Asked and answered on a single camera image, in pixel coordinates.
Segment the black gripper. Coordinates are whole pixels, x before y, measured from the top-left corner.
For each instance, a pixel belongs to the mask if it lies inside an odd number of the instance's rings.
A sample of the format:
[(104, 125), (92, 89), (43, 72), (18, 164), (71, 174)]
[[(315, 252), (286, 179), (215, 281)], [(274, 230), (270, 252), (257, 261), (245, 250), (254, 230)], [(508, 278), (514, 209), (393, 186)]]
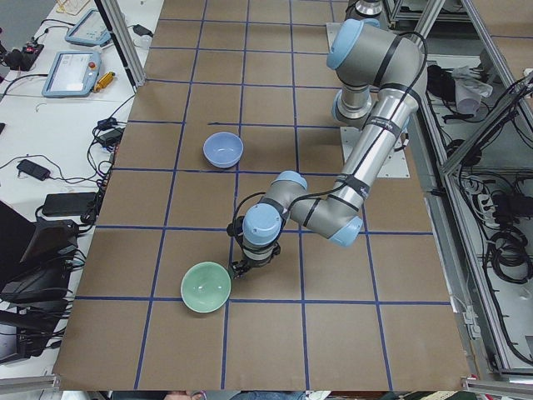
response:
[(261, 251), (243, 250), (242, 260), (231, 264), (231, 278), (242, 278), (248, 273), (250, 268), (261, 268), (270, 263), (279, 254), (279, 245), (268, 247), (266, 250)]

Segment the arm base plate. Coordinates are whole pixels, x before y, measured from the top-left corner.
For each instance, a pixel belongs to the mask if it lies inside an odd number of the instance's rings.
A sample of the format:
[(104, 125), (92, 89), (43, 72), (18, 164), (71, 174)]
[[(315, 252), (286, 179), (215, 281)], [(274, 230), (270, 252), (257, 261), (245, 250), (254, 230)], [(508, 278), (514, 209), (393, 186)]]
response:
[[(340, 127), (341, 148), (343, 162), (347, 163), (353, 149), (360, 142), (361, 129), (356, 127)], [(372, 159), (372, 166), (380, 166), (377, 171), (377, 178), (410, 178), (411, 174), (405, 155), (405, 143), (409, 140), (402, 139), (402, 136), (395, 141), (394, 145), (384, 148), (380, 146), (377, 150), (369, 152), (368, 159)]]

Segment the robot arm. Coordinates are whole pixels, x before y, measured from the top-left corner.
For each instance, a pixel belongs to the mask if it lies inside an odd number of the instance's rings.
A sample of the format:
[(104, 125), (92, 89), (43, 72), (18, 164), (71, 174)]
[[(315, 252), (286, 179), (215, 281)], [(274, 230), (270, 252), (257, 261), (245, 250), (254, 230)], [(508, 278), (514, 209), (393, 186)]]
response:
[(287, 220), (342, 247), (351, 246), (363, 224), (358, 212), (387, 157), (426, 90), (426, 51), (408, 34), (380, 28), (375, 19), (347, 19), (330, 47), (326, 65), (342, 83), (332, 115), (361, 136), (329, 191), (311, 193), (297, 172), (281, 172), (257, 204), (227, 226), (242, 250), (228, 268), (239, 278), (267, 265), (281, 251)]
[(379, 18), (382, 11), (382, 0), (349, 0), (345, 19)]

